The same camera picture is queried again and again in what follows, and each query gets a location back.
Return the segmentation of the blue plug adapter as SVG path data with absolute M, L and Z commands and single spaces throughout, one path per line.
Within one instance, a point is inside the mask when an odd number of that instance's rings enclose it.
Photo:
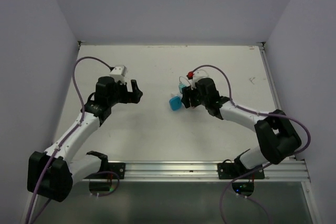
M 169 99 L 169 105 L 172 111 L 177 111 L 182 107 L 182 101 L 179 96 L 174 96 Z

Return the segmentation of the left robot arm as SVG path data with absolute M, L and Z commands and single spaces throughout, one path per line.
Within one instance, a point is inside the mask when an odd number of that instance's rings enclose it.
M 100 77 L 96 90 L 81 109 L 77 119 L 63 136 L 43 152 L 33 152 L 28 161 L 27 189 L 33 195 L 44 196 L 57 202 L 64 201 L 72 187 L 94 174 L 104 178 L 109 172 L 108 157 L 89 151 L 84 158 L 74 156 L 84 142 L 111 115 L 118 103 L 138 104 L 143 96 L 137 81 L 132 79 L 131 91 L 113 77 Z

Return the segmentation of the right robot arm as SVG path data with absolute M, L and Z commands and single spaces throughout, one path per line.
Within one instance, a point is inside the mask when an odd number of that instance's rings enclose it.
M 264 163 L 279 164 L 302 144 L 293 125 L 281 110 L 270 113 L 240 109 L 228 97 L 219 94 L 211 78 L 201 78 L 194 86 L 183 87 L 182 104 L 185 108 L 202 105 L 220 120 L 237 123 L 256 133 L 258 146 L 239 154 L 223 171 L 231 176 L 246 178 Z

